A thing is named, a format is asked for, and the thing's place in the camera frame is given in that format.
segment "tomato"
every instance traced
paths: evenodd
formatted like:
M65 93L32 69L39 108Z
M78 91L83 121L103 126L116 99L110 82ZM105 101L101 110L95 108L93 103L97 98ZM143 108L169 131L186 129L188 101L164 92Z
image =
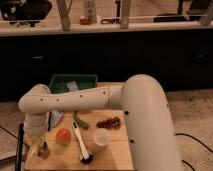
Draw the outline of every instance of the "tomato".
M56 133L56 142L61 145L68 145L71 141L71 132L67 128L61 128Z

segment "bottle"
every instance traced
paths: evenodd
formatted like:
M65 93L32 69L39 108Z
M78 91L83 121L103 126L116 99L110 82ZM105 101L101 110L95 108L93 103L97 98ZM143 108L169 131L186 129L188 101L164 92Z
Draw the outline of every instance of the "bottle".
M96 2L95 0L84 0L84 16L92 23L97 23Z

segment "grapes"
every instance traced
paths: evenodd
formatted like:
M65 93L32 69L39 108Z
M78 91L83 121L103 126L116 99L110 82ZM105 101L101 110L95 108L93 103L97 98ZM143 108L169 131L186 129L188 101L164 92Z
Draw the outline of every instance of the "grapes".
M98 128L106 128L106 129L111 129L115 128L118 129L121 127L121 119L119 117L114 117L114 118L108 118L106 120L98 121L96 123L96 126Z

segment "food item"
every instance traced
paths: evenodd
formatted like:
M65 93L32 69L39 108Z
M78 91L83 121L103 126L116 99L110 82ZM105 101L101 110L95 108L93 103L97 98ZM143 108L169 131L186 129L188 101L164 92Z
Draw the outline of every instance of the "food item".
M81 118L79 118L77 112L75 111L74 114L73 114L73 118L75 120L75 122L81 126L82 128L84 129L88 129L89 128L89 124L85 121L83 121Z
M67 128L61 128L56 133L56 142L61 145L68 145L71 141L71 132Z
M38 156L46 159L50 155L50 149L47 146L47 143L44 142L43 146L40 148Z
M107 120L102 120L98 121L96 126L98 128L106 128L106 129L111 129L115 128L118 129L121 127L121 120L119 117L114 117L114 118L108 118Z

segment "floor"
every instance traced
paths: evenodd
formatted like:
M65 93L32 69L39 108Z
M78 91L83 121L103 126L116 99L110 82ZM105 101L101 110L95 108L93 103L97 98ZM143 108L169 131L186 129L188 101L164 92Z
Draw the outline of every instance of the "floor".
M49 0L52 3L52 9L44 20L36 24L36 27L54 27L60 28L60 17L56 0ZM84 15L84 0L66 0L67 7L71 5L69 12L70 22L73 26L79 24L79 19ZM186 15L189 9L190 0L185 0L183 5L183 14ZM178 0L131 0L130 22L147 23L153 22L153 18L162 13L177 13ZM115 0L97 0L96 13L99 18L116 17ZM9 24L5 22L0 15L0 26L10 29L29 28L29 25L20 25L20 23Z
M175 132L193 135L213 149L213 89L174 91L166 95ZM18 125L23 120L17 102L0 103L0 125L17 135ZM16 139L1 129L0 137L0 154L16 149ZM213 156L209 151L191 138L177 136L176 139L182 159L193 165L196 171L213 170ZM184 171L191 171L188 166L183 166ZM14 166L1 170L14 170Z

